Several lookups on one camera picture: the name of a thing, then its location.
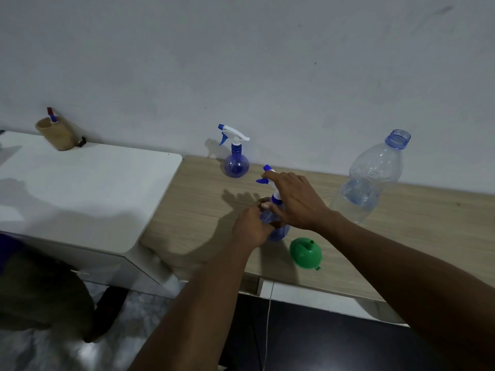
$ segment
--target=cable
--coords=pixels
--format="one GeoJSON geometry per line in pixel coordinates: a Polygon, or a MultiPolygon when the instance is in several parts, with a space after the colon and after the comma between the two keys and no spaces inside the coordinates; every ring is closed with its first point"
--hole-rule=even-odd
{"type": "Polygon", "coordinates": [[[266,366],[266,357],[268,356],[268,320],[270,318],[270,307],[272,306],[272,294],[273,294],[273,286],[275,282],[272,282],[272,291],[270,292],[270,300],[268,301],[268,313],[266,314],[266,337],[265,337],[265,361],[263,362],[263,370],[265,371],[266,366]]]}

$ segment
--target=green funnel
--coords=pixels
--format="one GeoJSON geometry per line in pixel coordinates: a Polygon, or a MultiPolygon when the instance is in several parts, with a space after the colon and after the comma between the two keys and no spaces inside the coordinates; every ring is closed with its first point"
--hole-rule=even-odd
{"type": "Polygon", "coordinates": [[[289,248],[294,263],[300,268],[320,269],[321,249],[318,244],[309,238],[297,238],[291,242],[289,248]]]}

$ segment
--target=wooden cup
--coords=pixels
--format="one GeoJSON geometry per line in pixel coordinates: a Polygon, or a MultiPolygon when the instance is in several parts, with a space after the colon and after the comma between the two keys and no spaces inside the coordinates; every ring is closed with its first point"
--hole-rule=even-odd
{"type": "Polygon", "coordinates": [[[59,151],[67,151],[78,143],[76,136],[62,117],[57,117],[57,123],[50,122],[50,117],[36,122],[36,129],[43,137],[59,151]]]}

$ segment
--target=blue spray bottle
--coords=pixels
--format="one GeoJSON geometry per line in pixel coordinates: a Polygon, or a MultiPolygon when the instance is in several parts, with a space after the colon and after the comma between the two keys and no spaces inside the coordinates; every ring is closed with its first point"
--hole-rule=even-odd
{"type": "MultiPolygon", "coordinates": [[[[269,165],[265,165],[263,167],[263,169],[265,172],[266,171],[273,171],[274,172],[274,170],[269,165]]],[[[275,186],[275,182],[273,182],[272,180],[269,180],[268,178],[262,178],[262,179],[256,180],[256,182],[271,185],[273,187],[273,190],[274,190],[274,192],[272,194],[272,203],[275,203],[277,206],[282,207],[282,209],[284,208],[284,203],[282,202],[282,199],[280,197],[280,193],[279,193],[277,187],[275,186]]],[[[260,218],[261,218],[261,222],[263,222],[265,224],[281,221],[281,218],[278,217],[275,213],[273,213],[270,210],[263,210],[261,212],[260,218]]],[[[282,226],[281,228],[278,228],[278,229],[272,231],[270,233],[270,235],[268,236],[268,240],[269,241],[280,241],[282,238],[284,238],[287,235],[290,228],[291,228],[290,225],[285,225],[285,226],[282,226]]]]}
{"type": "Polygon", "coordinates": [[[222,141],[220,145],[225,143],[228,138],[232,139],[232,155],[229,155],[225,159],[225,173],[232,178],[244,176],[249,170],[249,161],[246,156],[242,155],[243,148],[241,142],[243,140],[249,140],[249,138],[227,125],[220,124],[218,128],[222,130],[222,141]]]}

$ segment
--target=wooden table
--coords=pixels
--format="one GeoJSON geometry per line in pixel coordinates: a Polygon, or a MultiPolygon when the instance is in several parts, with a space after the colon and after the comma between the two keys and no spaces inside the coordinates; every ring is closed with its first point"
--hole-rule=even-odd
{"type": "MultiPolygon", "coordinates": [[[[186,157],[140,240],[180,279],[187,280],[222,247],[240,211],[272,193],[269,186],[255,182],[263,172],[261,165],[252,164],[240,179],[223,174],[222,165],[215,159],[186,157]]],[[[347,179],[293,171],[305,175],[327,204],[347,179]]],[[[399,184],[382,196],[364,226],[495,286],[495,196],[399,184]]],[[[292,228],[283,241],[256,249],[245,272],[311,289],[383,300],[340,252],[307,230],[292,228]],[[288,246],[298,237],[310,237],[321,246],[320,270],[294,265],[288,246]]]]}

